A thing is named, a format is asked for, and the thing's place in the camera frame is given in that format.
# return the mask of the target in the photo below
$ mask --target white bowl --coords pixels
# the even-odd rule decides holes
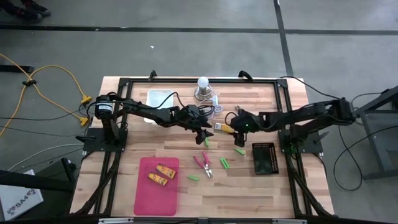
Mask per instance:
[[[173,90],[149,90],[146,105],[151,107],[157,107],[172,93]],[[170,96],[159,109],[169,108],[172,106],[173,96]],[[144,121],[147,123],[156,124],[155,121],[151,119],[144,118]]]

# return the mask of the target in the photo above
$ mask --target pliers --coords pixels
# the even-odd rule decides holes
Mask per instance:
[[[207,176],[211,178],[211,177],[213,177],[213,172],[211,171],[210,166],[209,166],[209,163],[210,163],[209,158],[207,157],[207,154],[204,151],[202,152],[202,154],[203,154],[203,157],[205,158],[205,163],[200,162],[200,160],[197,158],[197,156],[193,156],[193,158],[195,159],[195,161],[197,162],[197,164],[200,167],[204,168]]]

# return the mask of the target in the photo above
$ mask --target gray floor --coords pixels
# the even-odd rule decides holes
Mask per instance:
[[[39,1],[53,11],[43,25],[121,27],[219,27],[277,28],[271,0],[151,0]],[[383,0],[280,0],[287,29],[397,30],[396,1]],[[18,23],[0,12],[0,21]],[[236,76],[245,70],[254,77],[286,74],[279,34],[210,34],[156,32],[48,32],[0,30],[0,52],[19,64],[41,67],[62,65],[73,72],[84,91],[98,94],[105,75]],[[352,99],[360,93],[383,91],[397,85],[398,40],[396,36],[288,35],[290,58],[296,77],[319,90]],[[17,103],[24,75],[2,73],[1,116],[10,116]],[[37,74],[43,94],[71,110],[77,110],[80,94],[70,77],[56,69]],[[311,102],[325,100],[308,89]],[[357,100],[356,106],[372,97]],[[18,117],[53,118],[64,113],[29,88]],[[78,121],[13,121],[13,128],[54,134],[82,131]],[[335,213],[341,217],[396,222],[398,178],[365,182],[355,192],[346,192],[332,178],[333,163],[343,150],[336,127],[322,140]],[[342,127],[348,145],[365,136],[361,126]],[[60,138],[7,130],[0,137],[0,169],[46,147],[78,143]],[[25,166],[61,155],[79,147],[63,148],[27,161]],[[353,149],[365,174],[377,170],[369,143]],[[67,156],[80,164],[81,154]],[[39,164],[41,170],[47,163]],[[338,179],[347,188],[358,181],[358,170],[348,155],[339,161]]]

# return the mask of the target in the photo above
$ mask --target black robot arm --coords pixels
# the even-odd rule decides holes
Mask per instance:
[[[123,108],[117,114],[113,114],[113,103],[120,103]],[[133,114],[143,118],[154,120],[156,124],[168,128],[171,126],[180,126],[185,130],[191,130],[196,133],[197,144],[201,144],[206,137],[214,134],[204,128],[211,128],[207,121],[205,112],[195,105],[187,105],[183,108],[173,106],[170,108],[158,109],[142,104],[140,101],[134,101],[130,98],[121,98],[114,94],[101,95],[96,98],[95,116],[102,121],[104,129],[104,139],[107,142],[117,141],[118,126],[116,120],[124,114]]]
[[[294,124],[310,120],[308,123]],[[290,141],[302,141],[311,133],[317,132],[331,125],[350,125],[355,121],[353,109],[344,98],[340,100],[323,101],[303,106],[289,112],[259,112],[254,115],[239,109],[238,115],[231,119],[231,128],[235,145],[244,146],[247,133],[258,131],[273,132],[284,129],[286,125],[293,124],[289,128]]]

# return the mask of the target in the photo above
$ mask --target green block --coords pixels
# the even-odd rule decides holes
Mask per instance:
[[[209,147],[209,139],[207,137],[205,138],[205,145],[206,147]]]
[[[245,155],[246,152],[242,149],[235,149],[236,152],[240,153],[240,155]]]
[[[224,157],[220,159],[221,164],[224,166],[225,169],[229,169],[229,164]]]
[[[194,175],[189,175],[187,176],[189,179],[194,180],[194,181],[199,181],[198,177],[195,177]]]

